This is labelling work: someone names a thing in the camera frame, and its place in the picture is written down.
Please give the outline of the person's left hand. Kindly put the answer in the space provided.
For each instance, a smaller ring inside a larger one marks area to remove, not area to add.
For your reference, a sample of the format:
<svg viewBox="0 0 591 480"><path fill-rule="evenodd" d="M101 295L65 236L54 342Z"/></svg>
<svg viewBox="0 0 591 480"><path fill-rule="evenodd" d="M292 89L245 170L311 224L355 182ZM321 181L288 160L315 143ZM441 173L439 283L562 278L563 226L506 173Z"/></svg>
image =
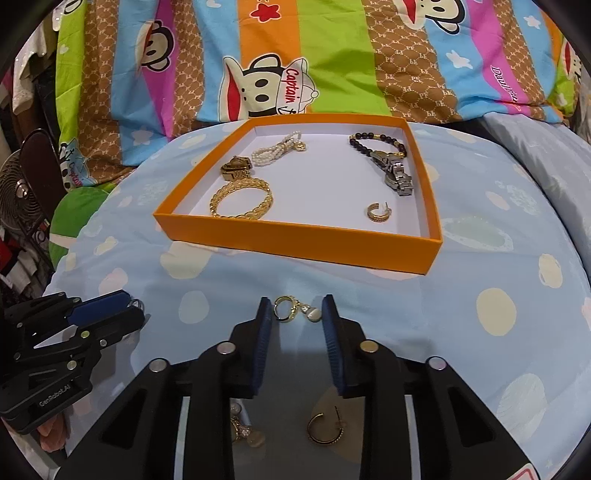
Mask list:
<svg viewBox="0 0 591 480"><path fill-rule="evenodd" d="M40 446L48 453L61 450L68 439L68 426L63 412L48 419L37 428Z"/></svg>

